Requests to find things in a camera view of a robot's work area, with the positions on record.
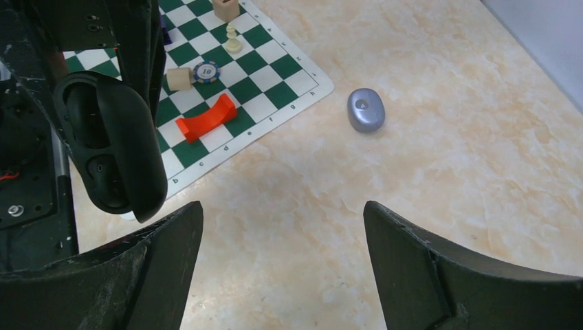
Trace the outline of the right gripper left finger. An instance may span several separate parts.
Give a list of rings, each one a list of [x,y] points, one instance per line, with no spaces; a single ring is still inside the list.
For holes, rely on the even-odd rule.
[[[194,201],[88,252],[3,273],[1,328],[180,328],[203,225]]]

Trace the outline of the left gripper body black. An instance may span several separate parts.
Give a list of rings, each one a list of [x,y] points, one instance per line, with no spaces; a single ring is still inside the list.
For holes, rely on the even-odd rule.
[[[58,136],[56,84],[69,70],[65,51],[114,48],[124,83],[157,115],[166,53],[157,0],[2,1],[1,62]]]

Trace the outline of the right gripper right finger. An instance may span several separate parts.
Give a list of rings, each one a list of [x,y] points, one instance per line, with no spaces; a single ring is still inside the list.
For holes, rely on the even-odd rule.
[[[507,263],[376,201],[363,212],[389,329],[581,329],[582,279]]]

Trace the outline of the purple small piece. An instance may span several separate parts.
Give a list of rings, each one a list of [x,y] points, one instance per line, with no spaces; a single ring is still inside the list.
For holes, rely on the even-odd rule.
[[[172,43],[168,28],[166,27],[166,22],[163,16],[160,17],[160,27],[162,31],[163,41],[165,45],[170,45]]]

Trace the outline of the small wooden cube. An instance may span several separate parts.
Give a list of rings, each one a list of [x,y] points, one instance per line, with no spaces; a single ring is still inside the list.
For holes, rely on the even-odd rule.
[[[193,88],[193,71],[189,67],[168,69],[166,82],[171,91],[183,91]]]

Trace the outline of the blue poker chip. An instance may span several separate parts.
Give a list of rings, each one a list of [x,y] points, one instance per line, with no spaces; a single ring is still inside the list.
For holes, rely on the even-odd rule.
[[[193,68],[193,80],[196,83],[210,84],[218,80],[220,75],[220,66],[211,60],[202,61]]]

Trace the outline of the orange rectangular block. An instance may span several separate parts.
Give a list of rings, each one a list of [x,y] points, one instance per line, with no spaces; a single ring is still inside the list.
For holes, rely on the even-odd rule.
[[[237,107],[228,94],[219,96],[215,104],[201,115],[176,119],[180,132],[188,143],[193,143],[226,122],[238,116]]]

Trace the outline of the wooden chess piece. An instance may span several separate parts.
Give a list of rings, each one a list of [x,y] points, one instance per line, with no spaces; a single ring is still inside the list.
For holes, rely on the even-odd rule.
[[[212,0],[212,9],[214,14],[226,23],[235,20],[241,14],[238,0]]]

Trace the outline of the cream chess pawn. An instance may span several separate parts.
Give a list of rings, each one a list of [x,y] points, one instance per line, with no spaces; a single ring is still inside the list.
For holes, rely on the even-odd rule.
[[[229,54],[238,54],[242,50],[243,45],[237,38],[236,28],[229,23],[226,26],[225,32],[227,36],[227,41],[224,45],[226,51]]]

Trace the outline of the green white chess mat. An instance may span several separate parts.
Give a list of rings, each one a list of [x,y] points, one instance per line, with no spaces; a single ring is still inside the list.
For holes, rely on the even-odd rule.
[[[218,64],[220,76],[185,91],[164,87],[159,100],[157,136],[175,195],[256,139],[315,104],[333,89],[331,79],[251,1],[241,1],[233,20],[242,43],[238,54],[224,48],[226,23],[210,1],[161,1],[169,29],[166,68],[193,68],[204,61]],[[223,94],[237,116],[194,142],[187,142],[177,120],[202,114]]]

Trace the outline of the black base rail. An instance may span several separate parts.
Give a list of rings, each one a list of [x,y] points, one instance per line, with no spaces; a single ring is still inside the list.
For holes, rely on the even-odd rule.
[[[1,272],[36,270],[79,252],[61,141],[14,79],[1,81]]]

